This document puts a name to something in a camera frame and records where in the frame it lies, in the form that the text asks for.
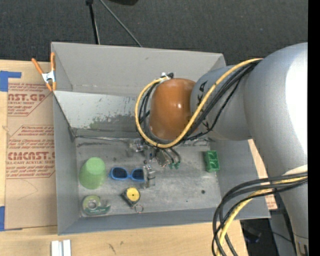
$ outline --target blue sunglasses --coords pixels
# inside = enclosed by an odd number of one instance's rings
[[[109,173],[109,176],[118,181],[124,181],[131,179],[136,182],[143,182],[145,180],[144,170],[142,168],[136,168],[131,171],[131,174],[123,167],[113,167]]]

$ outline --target green block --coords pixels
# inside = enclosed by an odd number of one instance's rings
[[[215,150],[209,150],[204,154],[205,169],[208,173],[217,172],[220,169],[218,154]]]
[[[176,162],[176,163],[174,164],[174,168],[179,169],[179,167],[180,167],[180,162]]]

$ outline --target black floor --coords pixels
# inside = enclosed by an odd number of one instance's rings
[[[307,0],[104,2],[143,47],[223,53],[229,65],[308,41]],[[99,0],[93,9],[101,44],[138,47]],[[85,0],[0,0],[0,59],[48,61],[52,41],[95,43]],[[268,229],[266,220],[250,224]],[[277,255],[264,234],[248,244],[250,256]]]
[[[242,220],[241,226],[249,256],[284,256],[278,254],[267,218]]]

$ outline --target yellow cable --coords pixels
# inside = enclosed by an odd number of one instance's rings
[[[296,182],[296,181],[299,181],[299,180],[302,180],[302,179],[305,179],[305,177],[284,179],[284,180],[275,182],[275,184]],[[256,191],[256,192],[253,192],[252,194],[250,194],[248,197],[252,197],[252,196],[256,196],[256,195],[261,195],[261,194],[263,194],[263,193],[268,193],[268,192],[272,192],[272,188],[267,188],[267,189],[258,190],[258,191]],[[245,207],[252,199],[253,199],[253,198],[250,198],[250,199],[248,199],[248,200],[245,200],[245,201],[241,202],[241,203],[232,211],[232,213],[230,214],[229,218],[226,220],[226,222],[225,222],[225,224],[224,224],[224,226],[223,226],[223,228],[222,228],[220,237],[219,237],[219,241],[220,241],[220,244],[221,244],[221,245],[222,245],[223,241],[225,240],[225,236],[226,236],[227,230],[228,230],[229,226],[231,225],[232,221],[234,220],[234,218],[238,215],[238,213],[241,211],[241,209],[242,209],[243,207]],[[220,250],[219,250],[219,248],[218,248],[217,251],[216,251],[216,256],[220,256]]]
[[[225,72],[212,86],[211,88],[208,90],[208,92],[205,94],[205,96],[203,97],[201,103],[199,104],[199,106],[197,107],[197,109],[195,110],[193,116],[191,117],[190,121],[188,122],[188,124],[186,125],[186,127],[184,128],[184,130],[182,131],[182,133],[172,142],[168,143],[168,144],[158,144],[157,142],[153,141],[152,139],[150,139],[142,130],[140,123],[139,123],[139,115],[138,115],[138,108],[139,108],[139,103],[140,100],[143,96],[143,94],[146,92],[146,90],[148,90],[152,85],[154,85],[155,83],[158,83],[160,81],[163,80],[167,80],[168,78],[159,78],[157,80],[152,81],[151,83],[149,83],[139,94],[138,99],[136,101],[135,104],[135,109],[134,109],[134,115],[135,115],[135,124],[136,127],[139,131],[139,133],[141,134],[141,136],[151,145],[153,146],[157,146],[158,148],[162,148],[162,149],[166,149],[166,148],[170,148],[173,147],[175,144],[177,144],[178,142],[181,141],[181,139],[186,135],[186,133],[189,131],[189,129],[191,128],[192,124],[194,123],[194,121],[196,120],[198,114],[200,113],[201,109],[203,108],[203,106],[205,105],[205,103],[208,101],[210,95],[212,94],[212,92],[216,89],[216,87],[227,77],[229,76],[232,72],[234,72],[235,70],[249,64],[252,62],[256,62],[261,60],[261,58],[254,58],[254,59],[249,59],[246,61],[243,61],[235,66],[233,66],[231,69],[229,69],[227,72]]]

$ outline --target yellow tape measure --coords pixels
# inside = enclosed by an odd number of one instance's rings
[[[134,186],[127,188],[123,193],[122,196],[128,202],[128,204],[132,207],[135,205],[140,199],[140,192]]]

